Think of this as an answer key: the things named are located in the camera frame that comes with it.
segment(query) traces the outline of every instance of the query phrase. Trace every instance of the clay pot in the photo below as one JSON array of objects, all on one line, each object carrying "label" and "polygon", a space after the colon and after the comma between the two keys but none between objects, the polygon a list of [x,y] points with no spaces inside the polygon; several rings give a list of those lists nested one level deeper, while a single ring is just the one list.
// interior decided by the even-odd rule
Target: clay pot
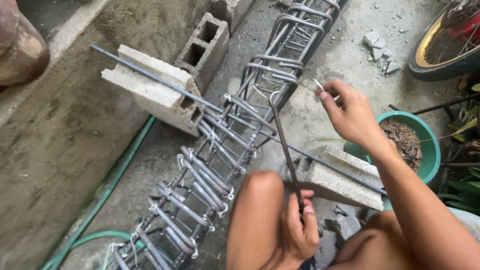
[{"label": "clay pot", "polygon": [[35,80],[49,61],[48,45],[16,1],[0,0],[0,86]]}]

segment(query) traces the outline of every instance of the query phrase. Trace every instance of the person's left hand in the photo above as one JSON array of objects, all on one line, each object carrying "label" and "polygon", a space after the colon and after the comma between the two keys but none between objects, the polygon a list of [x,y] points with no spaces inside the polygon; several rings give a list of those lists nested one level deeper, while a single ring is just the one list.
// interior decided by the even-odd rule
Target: person's left hand
[{"label": "person's left hand", "polygon": [[317,227],[317,216],[312,202],[306,198],[313,196],[313,190],[301,190],[305,208],[303,221],[300,221],[300,207],[297,194],[288,197],[287,207],[282,216],[282,251],[285,259],[300,264],[310,259],[318,249],[320,236]]}]

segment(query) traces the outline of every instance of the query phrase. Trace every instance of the hand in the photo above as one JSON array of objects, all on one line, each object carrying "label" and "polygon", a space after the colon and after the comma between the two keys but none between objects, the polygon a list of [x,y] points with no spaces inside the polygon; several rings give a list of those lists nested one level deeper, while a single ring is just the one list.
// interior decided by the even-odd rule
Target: hand
[{"label": "hand", "polygon": [[318,89],[322,104],[335,131],[347,141],[355,143],[372,153],[381,150],[388,139],[373,116],[367,97],[340,80],[323,85],[325,92]]},{"label": "hand", "polygon": [[312,190],[301,190],[304,198],[303,222],[300,221],[300,207],[297,194],[288,197],[287,207],[282,216],[282,252],[286,260],[295,261],[300,265],[310,259],[318,249],[320,236],[318,234],[317,216],[312,202],[305,198],[313,196]]}]

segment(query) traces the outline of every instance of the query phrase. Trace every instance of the green plastic basin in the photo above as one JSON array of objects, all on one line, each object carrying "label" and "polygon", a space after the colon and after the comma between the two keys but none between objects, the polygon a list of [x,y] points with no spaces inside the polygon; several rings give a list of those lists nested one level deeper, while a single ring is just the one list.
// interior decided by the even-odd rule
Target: green plastic basin
[{"label": "green plastic basin", "polygon": [[[420,161],[420,168],[417,175],[424,183],[430,182],[437,174],[438,168],[440,167],[440,147],[438,146],[438,141],[432,130],[424,121],[408,112],[390,111],[377,118],[377,122],[380,123],[383,120],[388,119],[393,119],[406,124],[415,131],[420,141],[422,141],[420,143],[422,159]],[[373,164],[367,152],[354,143],[345,143],[344,151]]]}]

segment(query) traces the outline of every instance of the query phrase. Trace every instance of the leg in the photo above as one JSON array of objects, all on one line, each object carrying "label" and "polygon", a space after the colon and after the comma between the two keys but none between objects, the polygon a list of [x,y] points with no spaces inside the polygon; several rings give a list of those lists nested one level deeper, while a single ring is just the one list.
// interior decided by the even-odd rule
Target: leg
[{"label": "leg", "polygon": [[423,269],[409,248],[393,211],[377,213],[347,240],[329,270]]},{"label": "leg", "polygon": [[279,246],[283,182],[275,172],[249,173],[237,194],[227,240],[227,269],[259,269]]}]

